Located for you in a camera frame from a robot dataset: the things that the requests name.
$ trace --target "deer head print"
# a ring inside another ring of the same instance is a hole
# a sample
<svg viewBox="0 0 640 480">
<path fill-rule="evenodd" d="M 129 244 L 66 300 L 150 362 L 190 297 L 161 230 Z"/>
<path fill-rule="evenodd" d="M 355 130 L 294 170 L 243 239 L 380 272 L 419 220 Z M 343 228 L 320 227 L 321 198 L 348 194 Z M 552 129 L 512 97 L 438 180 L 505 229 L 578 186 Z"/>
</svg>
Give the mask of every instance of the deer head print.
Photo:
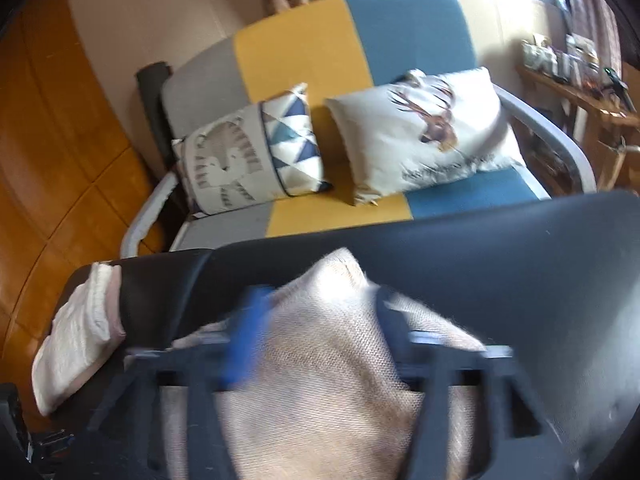
<svg viewBox="0 0 640 480">
<path fill-rule="evenodd" d="M 451 109 L 455 103 L 455 94 L 451 86 L 440 78 L 435 79 L 428 89 L 435 98 L 438 107 L 442 109 L 439 114 L 430 114 L 420 105 L 411 101 L 404 90 L 390 90 L 392 94 L 390 99 L 393 104 L 398 105 L 398 110 L 418 114 L 424 121 L 426 127 L 420 134 L 420 142 L 437 142 L 439 150 L 446 152 L 458 144 L 458 138 L 453 126 L 451 126 Z"/>
</svg>

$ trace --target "sofa seat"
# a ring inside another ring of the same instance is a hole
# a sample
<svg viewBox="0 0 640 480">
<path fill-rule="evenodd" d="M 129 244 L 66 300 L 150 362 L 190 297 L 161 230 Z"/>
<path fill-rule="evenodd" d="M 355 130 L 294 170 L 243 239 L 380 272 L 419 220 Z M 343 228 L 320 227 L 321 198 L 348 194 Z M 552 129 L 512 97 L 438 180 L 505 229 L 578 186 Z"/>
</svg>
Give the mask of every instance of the sofa seat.
<svg viewBox="0 0 640 480">
<path fill-rule="evenodd" d="M 351 205 L 348 164 L 327 168 L 334 189 L 185 222 L 172 250 L 215 249 L 234 242 L 442 216 L 548 198 L 526 168 L 509 168 L 396 194 L 378 205 Z"/>
</svg>

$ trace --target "blue triangle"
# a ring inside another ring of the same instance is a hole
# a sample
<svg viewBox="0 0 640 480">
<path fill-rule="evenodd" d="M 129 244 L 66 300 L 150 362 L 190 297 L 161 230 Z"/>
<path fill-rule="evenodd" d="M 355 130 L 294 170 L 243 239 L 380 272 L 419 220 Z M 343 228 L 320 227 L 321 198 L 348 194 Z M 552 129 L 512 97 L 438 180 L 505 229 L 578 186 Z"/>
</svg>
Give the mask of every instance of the blue triangle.
<svg viewBox="0 0 640 480">
<path fill-rule="evenodd" d="M 300 162 L 301 160 L 307 160 L 308 158 L 311 158 L 313 156 L 318 156 L 318 148 L 316 148 L 316 145 L 312 142 L 310 142 L 309 140 L 307 142 L 305 142 L 305 145 L 302 146 L 302 150 L 300 150 L 300 153 L 298 154 L 298 158 L 296 159 L 296 162 Z"/>
<path fill-rule="evenodd" d="M 296 100 L 293 101 L 293 104 L 289 107 L 289 110 L 287 110 L 283 117 L 291 117 L 293 115 L 306 115 L 305 102 L 299 97 L 296 97 Z"/>
<path fill-rule="evenodd" d="M 273 157 L 273 167 L 276 170 L 279 170 L 280 168 L 286 168 L 288 166 L 288 164 L 286 162 L 282 162 L 279 158 Z"/>
<path fill-rule="evenodd" d="M 284 142 L 285 140 L 297 139 L 299 137 L 300 135 L 296 130 L 289 128 L 285 123 L 278 122 L 278 126 L 276 126 L 273 131 L 269 144 L 277 144 L 279 142 Z"/>
</svg>

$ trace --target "beige wall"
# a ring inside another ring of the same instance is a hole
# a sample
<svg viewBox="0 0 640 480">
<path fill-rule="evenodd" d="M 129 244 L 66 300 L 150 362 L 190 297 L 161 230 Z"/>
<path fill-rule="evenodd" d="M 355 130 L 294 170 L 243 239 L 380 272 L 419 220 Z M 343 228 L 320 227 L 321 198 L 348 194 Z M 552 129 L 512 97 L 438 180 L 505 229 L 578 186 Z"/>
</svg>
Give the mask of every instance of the beige wall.
<svg viewBox="0 0 640 480">
<path fill-rule="evenodd" d="M 164 173 L 136 92 L 135 73 L 179 67 L 264 15 L 261 0 L 69 0 L 82 46 L 127 136 Z"/>
</svg>

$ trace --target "multicolored sofa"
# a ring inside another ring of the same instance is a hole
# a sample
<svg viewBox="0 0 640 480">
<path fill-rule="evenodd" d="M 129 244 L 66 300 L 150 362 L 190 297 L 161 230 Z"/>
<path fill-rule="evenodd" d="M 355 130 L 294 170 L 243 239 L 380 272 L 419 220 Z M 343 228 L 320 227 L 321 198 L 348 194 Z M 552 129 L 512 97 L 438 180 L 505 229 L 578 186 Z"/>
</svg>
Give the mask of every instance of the multicolored sofa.
<svg viewBox="0 0 640 480">
<path fill-rule="evenodd" d="M 439 74 L 477 66 L 457 0 L 319 0 L 254 23 L 174 74 L 163 62 L 147 66 L 138 73 L 139 88 L 168 173 L 127 232 L 121 256 L 137 254 L 140 240 L 179 185 L 172 139 L 300 82 L 308 83 L 314 131 L 334 190 L 188 218 L 172 250 L 548 198 L 526 168 L 511 168 L 386 197 L 377 206 L 351 205 L 348 159 L 324 99 L 393 82 L 413 68 Z M 573 141 L 518 98 L 495 89 L 503 108 L 562 156 L 576 187 L 595 191 L 590 165 Z"/>
</svg>

